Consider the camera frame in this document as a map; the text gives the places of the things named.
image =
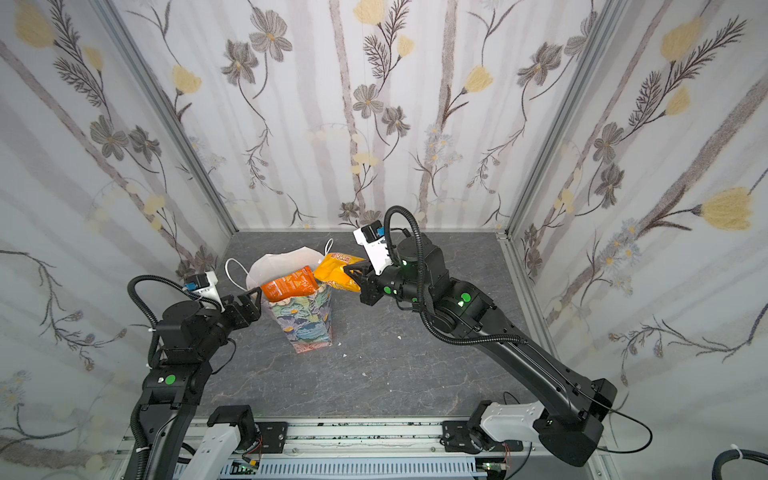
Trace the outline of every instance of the robotic arm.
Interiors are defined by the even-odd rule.
[[[390,220],[403,215],[413,235],[395,248]],[[383,296],[410,304],[426,329],[456,346],[477,346],[539,399],[523,406],[481,402],[472,416],[472,444],[477,453],[490,440],[539,441],[552,455],[582,466],[597,448],[602,420],[612,407],[616,387],[590,380],[557,361],[515,328],[493,300],[470,282],[451,278],[442,251],[421,233],[403,207],[391,207],[384,224],[376,221],[355,231],[369,260],[344,267],[360,285],[360,301],[375,305]]]

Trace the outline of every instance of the wallpapered wall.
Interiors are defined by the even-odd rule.
[[[240,228],[502,228],[603,2],[115,0]]]
[[[87,2],[3,2],[0,25],[0,477],[97,478],[147,371],[126,283],[210,268],[228,236]]]
[[[654,430],[614,455],[624,478],[768,450],[766,27],[757,0],[630,3],[515,231],[564,362]]]

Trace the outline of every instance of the yellow snack package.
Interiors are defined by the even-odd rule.
[[[355,283],[355,280],[349,278],[349,275],[344,273],[343,268],[345,265],[362,262],[363,260],[363,258],[347,255],[346,253],[329,253],[315,269],[315,278],[339,290],[359,292],[360,286]]]

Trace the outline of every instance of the orange snack package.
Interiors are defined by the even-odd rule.
[[[263,284],[261,291],[264,292],[267,300],[275,303],[289,296],[312,295],[317,291],[317,282],[308,265],[290,275],[285,275],[283,278]]]
[[[329,253],[315,269],[315,278],[339,290],[359,292],[360,285],[344,273],[344,266],[362,262],[363,260],[346,253]]]

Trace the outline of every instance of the gray table surface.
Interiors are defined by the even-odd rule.
[[[528,333],[502,250],[493,233],[428,233],[445,254],[452,276],[484,290],[507,317]],[[299,247],[365,256],[351,232],[237,233],[217,270],[221,295],[239,290],[227,279],[224,261],[246,268],[265,253]],[[244,284],[237,265],[230,272]],[[331,299],[333,345],[298,354],[267,314],[233,333],[234,360],[206,385],[198,415],[217,406],[250,404],[255,416],[470,415],[483,399],[502,402],[512,393],[520,402],[535,397],[475,347],[446,345],[431,336],[419,316],[389,299],[363,305],[357,293],[334,290]],[[231,346],[211,361],[229,358]]]

